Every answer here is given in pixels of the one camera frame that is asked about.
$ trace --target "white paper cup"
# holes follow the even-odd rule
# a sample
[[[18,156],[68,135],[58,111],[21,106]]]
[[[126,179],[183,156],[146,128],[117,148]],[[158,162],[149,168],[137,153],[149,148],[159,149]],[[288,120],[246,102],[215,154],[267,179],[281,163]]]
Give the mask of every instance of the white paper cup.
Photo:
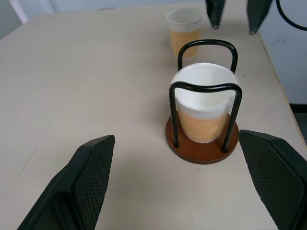
[[[172,83],[176,81],[210,86],[236,83],[236,78],[222,66],[197,63],[181,69]],[[186,136],[199,143],[210,143],[217,139],[227,122],[227,111],[233,104],[235,94],[231,90],[200,93],[175,89],[177,111]]]
[[[198,40],[201,36],[201,21],[203,12],[196,8],[181,8],[171,11],[166,16],[169,25],[170,38],[174,56],[186,43]],[[183,55],[184,59],[196,56],[197,46],[189,48]]]

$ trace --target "black cable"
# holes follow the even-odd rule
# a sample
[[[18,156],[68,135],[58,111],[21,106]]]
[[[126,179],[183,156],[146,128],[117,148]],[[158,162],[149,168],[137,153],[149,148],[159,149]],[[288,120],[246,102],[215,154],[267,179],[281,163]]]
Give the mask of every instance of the black cable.
[[[276,0],[276,5],[277,5],[277,10],[278,10],[280,16],[281,16],[288,24],[290,24],[291,26],[293,26],[293,27],[296,28],[296,29],[307,31],[307,27],[303,27],[303,26],[301,26],[301,25],[298,25],[298,24],[292,22],[292,21],[284,14],[284,12],[283,12],[283,10],[282,10],[282,8],[281,8],[281,6],[280,6],[279,0]]]

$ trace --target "table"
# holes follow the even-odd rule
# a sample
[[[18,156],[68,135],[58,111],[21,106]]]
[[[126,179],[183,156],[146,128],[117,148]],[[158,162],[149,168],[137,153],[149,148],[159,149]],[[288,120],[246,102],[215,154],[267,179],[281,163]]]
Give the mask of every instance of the table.
[[[306,145],[259,35],[248,35],[245,0],[227,2],[220,30],[231,42],[243,90],[240,129]],[[90,139],[116,138],[96,229],[272,230],[240,145],[226,160],[196,165],[165,139],[168,88],[177,71],[165,20],[202,3],[43,15],[0,41],[0,229],[17,229],[50,179]],[[203,46],[184,65],[230,67],[224,47]]]

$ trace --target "wooden coaster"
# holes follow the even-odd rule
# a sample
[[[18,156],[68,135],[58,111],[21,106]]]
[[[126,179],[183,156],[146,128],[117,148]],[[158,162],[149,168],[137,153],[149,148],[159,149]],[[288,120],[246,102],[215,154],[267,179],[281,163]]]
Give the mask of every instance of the wooden coaster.
[[[180,158],[185,161],[195,163],[195,164],[213,164],[227,158],[235,149],[236,144],[238,142],[238,126],[235,123],[234,130],[232,132],[230,142],[228,145],[228,151],[223,153],[221,147],[224,142],[224,138],[226,135],[226,131],[229,124],[230,115],[228,114],[228,122],[224,127],[221,136],[209,143],[209,144],[201,144],[194,142],[186,137],[184,134],[179,117],[177,115],[177,125],[178,125],[178,139],[179,139],[179,147],[174,147],[173,140],[173,130],[172,130],[172,121],[171,118],[168,119],[165,132],[166,132],[166,140],[171,148],[171,150]]]

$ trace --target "cup rim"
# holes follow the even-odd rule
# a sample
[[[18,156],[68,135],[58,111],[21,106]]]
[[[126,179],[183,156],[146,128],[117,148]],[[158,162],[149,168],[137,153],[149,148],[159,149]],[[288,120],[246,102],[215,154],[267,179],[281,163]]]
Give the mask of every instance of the cup rim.
[[[203,66],[203,65],[206,65],[206,66],[208,66],[208,65],[209,65],[209,66],[217,66],[218,68],[225,69],[225,70],[229,71],[229,72],[232,74],[232,76],[233,76],[233,78],[234,78],[234,82],[235,82],[235,84],[237,84],[236,76],[235,76],[235,74],[234,74],[231,70],[229,70],[229,69],[227,69],[227,68],[225,68],[225,67],[223,67],[223,66],[220,66],[220,65],[217,65],[217,64],[213,64],[213,63],[208,63],[208,62],[194,63],[194,64],[191,64],[191,65],[185,66],[184,68],[182,68],[181,70],[179,70],[179,71],[175,74],[175,76],[174,76],[173,79],[172,79],[171,84],[173,84],[174,82],[177,81],[177,80],[176,80],[177,76],[178,76],[183,70],[190,69],[190,68],[192,68],[192,67],[194,67],[194,66],[196,66],[196,65],[202,65],[202,66]],[[213,111],[218,111],[218,110],[221,110],[221,109],[225,108],[226,105],[229,103],[229,101],[231,100],[231,98],[234,96],[235,93],[236,93],[236,92],[233,91],[231,97],[229,97],[229,99],[228,99],[227,101],[224,101],[224,102],[221,102],[221,103],[219,103],[219,104],[217,104],[217,105],[215,105],[215,106],[210,106],[210,107],[206,107],[206,108],[203,108],[203,109],[199,109],[199,108],[196,108],[196,107],[187,105],[186,103],[183,103],[182,100],[180,100],[180,99],[178,98],[178,96],[176,96],[176,93],[175,93],[175,99],[176,99],[177,102],[179,102],[182,106],[186,107],[187,109],[194,110],[194,111],[198,111],[198,112],[213,112]]]
[[[197,9],[197,8],[193,8],[193,7],[183,7],[183,8],[179,8],[179,9],[175,9],[175,10],[172,10],[171,12],[169,12],[167,15],[166,15],[166,19],[169,23],[172,23],[172,24],[176,24],[176,25],[189,25],[189,24],[192,24],[192,23],[195,23],[195,22],[198,22],[199,20],[201,20],[203,18],[203,15],[201,14],[199,18],[197,18],[196,20],[192,21],[192,22],[189,22],[189,23],[177,23],[177,22],[174,22],[174,21],[171,21],[169,19],[169,16],[179,10],[182,10],[182,9],[193,9],[195,11],[198,11],[200,13],[200,11]]]

